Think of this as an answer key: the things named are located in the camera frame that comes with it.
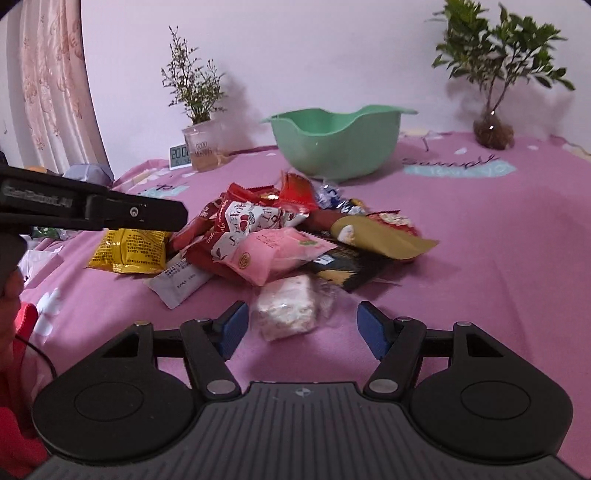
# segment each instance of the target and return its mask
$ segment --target red fabric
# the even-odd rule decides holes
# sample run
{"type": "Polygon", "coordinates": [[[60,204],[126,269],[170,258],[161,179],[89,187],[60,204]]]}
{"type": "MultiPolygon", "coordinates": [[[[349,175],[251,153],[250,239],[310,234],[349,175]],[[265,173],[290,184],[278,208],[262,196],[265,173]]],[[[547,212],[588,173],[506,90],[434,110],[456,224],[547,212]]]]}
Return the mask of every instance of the red fabric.
{"type": "MultiPolygon", "coordinates": [[[[35,306],[23,303],[15,321],[17,334],[29,340],[37,317],[35,306]]],[[[17,478],[26,477],[47,459],[22,394],[21,364],[26,347],[13,342],[14,361],[0,375],[0,468],[17,478]]]]}

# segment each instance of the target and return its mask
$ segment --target grey ribbed surface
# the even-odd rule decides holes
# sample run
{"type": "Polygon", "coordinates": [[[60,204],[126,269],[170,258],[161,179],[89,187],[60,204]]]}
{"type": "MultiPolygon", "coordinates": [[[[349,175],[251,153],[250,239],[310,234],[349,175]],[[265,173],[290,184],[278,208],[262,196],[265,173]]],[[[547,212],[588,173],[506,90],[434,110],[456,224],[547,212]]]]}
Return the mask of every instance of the grey ribbed surface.
{"type": "Polygon", "coordinates": [[[31,480],[575,480],[554,458],[473,465],[423,440],[395,404],[353,384],[253,384],[236,402],[205,408],[167,453],[118,467],[53,457],[31,480]]]}

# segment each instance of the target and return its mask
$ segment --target green plastic bowl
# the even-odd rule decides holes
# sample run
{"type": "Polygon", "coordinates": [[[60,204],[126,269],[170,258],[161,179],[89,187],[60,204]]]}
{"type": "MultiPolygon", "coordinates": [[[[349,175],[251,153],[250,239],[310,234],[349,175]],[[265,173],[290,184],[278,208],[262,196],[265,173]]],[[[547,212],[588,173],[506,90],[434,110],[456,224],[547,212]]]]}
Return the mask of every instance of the green plastic bowl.
{"type": "Polygon", "coordinates": [[[307,108],[265,118],[279,150],[298,171],[335,182],[368,175],[390,158],[403,113],[415,110],[368,105],[355,113],[307,108]]]}

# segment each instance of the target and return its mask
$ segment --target light blue patch on cloth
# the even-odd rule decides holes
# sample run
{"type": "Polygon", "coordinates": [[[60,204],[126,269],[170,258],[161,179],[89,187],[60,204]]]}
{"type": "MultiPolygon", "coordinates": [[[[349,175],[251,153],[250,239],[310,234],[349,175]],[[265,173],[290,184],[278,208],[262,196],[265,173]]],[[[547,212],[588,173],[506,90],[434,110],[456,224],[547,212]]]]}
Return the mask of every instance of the light blue patch on cloth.
{"type": "Polygon", "coordinates": [[[176,197],[179,193],[184,192],[185,190],[187,190],[189,188],[188,185],[182,185],[180,187],[176,187],[172,190],[163,190],[163,189],[158,189],[158,187],[154,187],[148,190],[144,190],[141,193],[138,193],[138,195],[142,196],[142,197],[152,197],[154,199],[162,199],[162,198],[166,198],[166,197],[176,197]]]}
{"type": "Polygon", "coordinates": [[[425,177],[451,177],[454,179],[484,179],[504,177],[517,170],[505,160],[493,160],[473,167],[444,167],[441,165],[406,165],[404,173],[425,177]]]}

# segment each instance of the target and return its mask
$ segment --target pink snack package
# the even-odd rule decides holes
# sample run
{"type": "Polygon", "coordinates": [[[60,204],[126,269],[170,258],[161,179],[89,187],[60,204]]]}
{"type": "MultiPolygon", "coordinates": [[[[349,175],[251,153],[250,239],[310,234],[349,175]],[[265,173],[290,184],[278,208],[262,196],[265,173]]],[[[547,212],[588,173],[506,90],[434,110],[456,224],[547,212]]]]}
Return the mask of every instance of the pink snack package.
{"type": "Polygon", "coordinates": [[[295,228],[264,229],[244,238],[225,263],[253,285],[262,287],[325,254],[335,245],[295,228]]]}

